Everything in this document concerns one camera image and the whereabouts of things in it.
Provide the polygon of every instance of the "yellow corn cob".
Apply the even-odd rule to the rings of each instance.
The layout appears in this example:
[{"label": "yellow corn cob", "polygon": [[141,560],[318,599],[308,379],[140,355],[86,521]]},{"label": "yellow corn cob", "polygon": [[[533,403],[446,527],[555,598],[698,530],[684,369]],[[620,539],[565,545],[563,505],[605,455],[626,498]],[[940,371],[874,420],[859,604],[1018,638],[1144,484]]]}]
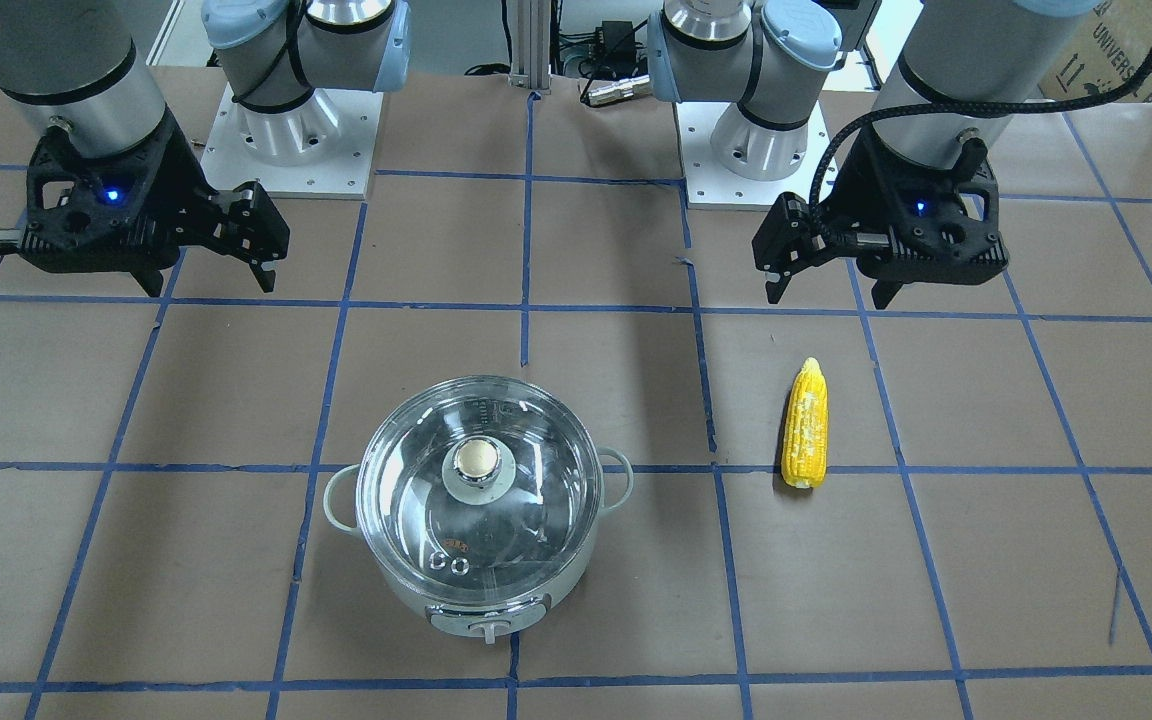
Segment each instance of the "yellow corn cob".
[{"label": "yellow corn cob", "polygon": [[785,409],[781,437],[781,478],[796,488],[824,483],[829,449],[829,392],[820,364],[808,357],[794,379]]}]

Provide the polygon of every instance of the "pot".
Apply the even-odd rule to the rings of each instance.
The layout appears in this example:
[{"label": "pot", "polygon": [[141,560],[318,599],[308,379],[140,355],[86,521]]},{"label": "pot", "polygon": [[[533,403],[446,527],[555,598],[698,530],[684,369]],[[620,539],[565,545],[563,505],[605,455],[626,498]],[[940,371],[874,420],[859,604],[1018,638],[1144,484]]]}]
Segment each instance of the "pot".
[{"label": "pot", "polygon": [[[602,455],[626,467],[626,494],[613,505]],[[356,525],[332,511],[334,488],[351,475]],[[323,510],[369,544],[403,605],[444,632],[493,643],[538,623],[571,592],[599,518],[632,491],[626,455],[594,447],[558,397],[471,376],[399,406],[361,464],[329,479]]]}]

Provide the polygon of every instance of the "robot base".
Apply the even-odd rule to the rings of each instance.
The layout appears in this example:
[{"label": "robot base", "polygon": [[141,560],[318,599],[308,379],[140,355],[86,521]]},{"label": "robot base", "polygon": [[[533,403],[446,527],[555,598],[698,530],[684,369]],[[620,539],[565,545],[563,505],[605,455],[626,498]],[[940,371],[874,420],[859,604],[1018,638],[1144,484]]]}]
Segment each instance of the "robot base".
[{"label": "robot base", "polygon": [[319,161],[282,167],[265,162],[247,147],[238,129],[238,113],[234,111],[233,90],[225,86],[206,150],[202,152],[207,181],[215,187],[234,187],[259,179],[273,197],[365,200],[384,94],[358,90],[321,92],[326,92],[340,114],[338,145]]},{"label": "robot base", "polygon": [[[778,181],[751,181],[737,176],[718,161],[708,145],[708,136],[714,131],[718,119],[730,103],[679,103],[679,150],[682,170],[687,177],[687,205],[706,210],[767,210],[781,192],[796,192],[806,197],[812,188],[812,173],[820,156],[829,145],[829,134],[824,128],[820,105],[812,108],[808,120],[808,151],[799,168]],[[820,188],[820,197],[829,195],[831,180],[836,174],[835,164],[829,162],[826,184]]]}]

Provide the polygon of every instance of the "pot lid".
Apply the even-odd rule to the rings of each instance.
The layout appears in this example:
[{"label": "pot lid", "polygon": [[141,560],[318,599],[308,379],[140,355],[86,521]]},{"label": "pot lid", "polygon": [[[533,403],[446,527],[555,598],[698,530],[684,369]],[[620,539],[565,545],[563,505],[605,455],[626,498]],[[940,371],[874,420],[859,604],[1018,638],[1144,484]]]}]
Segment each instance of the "pot lid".
[{"label": "pot lid", "polygon": [[473,376],[411,397],[362,460],[358,515],[392,577],[432,602],[525,600],[579,554],[602,500],[589,433],[531,384]]}]

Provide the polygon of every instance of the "pot handle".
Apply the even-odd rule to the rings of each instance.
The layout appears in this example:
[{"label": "pot handle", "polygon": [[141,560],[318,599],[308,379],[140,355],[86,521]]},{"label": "pot handle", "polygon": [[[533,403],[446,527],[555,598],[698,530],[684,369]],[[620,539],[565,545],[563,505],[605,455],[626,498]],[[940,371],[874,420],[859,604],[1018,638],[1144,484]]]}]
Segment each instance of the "pot handle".
[{"label": "pot handle", "polygon": [[596,449],[598,450],[599,455],[616,457],[616,460],[621,461],[621,465],[626,467],[626,493],[621,495],[621,500],[617,500],[612,505],[605,505],[602,509],[599,510],[599,513],[602,514],[604,511],[616,510],[620,506],[626,505],[626,500],[630,498],[631,493],[634,492],[634,465],[631,464],[630,460],[623,454],[623,452],[616,450],[616,448],[614,447],[598,447]]},{"label": "pot handle", "polygon": [[332,523],[332,526],[340,530],[340,532],[358,539],[365,539],[362,537],[361,529],[342,523],[342,521],[335,518],[332,511],[332,491],[334,491],[340,479],[344,478],[348,473],[356,473],[358,468],[361,465],[349,465],[347,469],[340,470],[339,473],[332,475],[332,479],[328,480],[328,487],[323,492],[323,514],[328,518],[328,523]]}]

